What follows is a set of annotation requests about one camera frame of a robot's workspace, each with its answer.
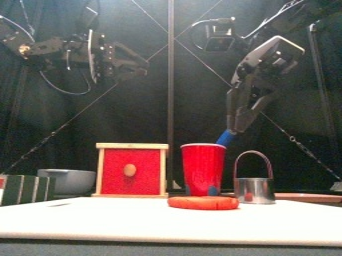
red panel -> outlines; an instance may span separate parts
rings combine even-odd
[[[127,177],[124,166],[134,164],[136,173]],[[160,150],[106,149],[102,194],[160,194]]]

metal pail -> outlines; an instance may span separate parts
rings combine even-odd
[[[238,178],[237,169],[238,161],[246,154],[257,154],[261,156],[267,165],[269,178]],[[255,150],[243,152],[234,163],[234,193],[241,203],[247,204],[274,204],[274,181],[273,181],[273,167],[269,158]]]

bucket handle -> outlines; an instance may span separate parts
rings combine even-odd
[[[238,170],[238,161],[241,159],[241,157],[246,154],[257,154],[258,156],[261,156],[266,162],[266,165],[267,165],[267,171],[269,171],[269,178],[273,179],[273,166],[271,166],[271,162],[269,160],[269,158],[266,157],[266,155],[263,153],[261,153],[259,151],[257,150],[249,150],[249,151],[245,151],[237,158],[235,160],[235,163],[234,163],[234,179],[237,178],[237,170]]]

vertical pole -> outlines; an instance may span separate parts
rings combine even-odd
[[[174,189],[174,0],[168,0],[167,190]]]

orange sponge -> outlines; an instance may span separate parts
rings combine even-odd
[[[239,206],[237,198],[222,196],[171,197],[167,203],[171,207],[192,210],[233,210]]]

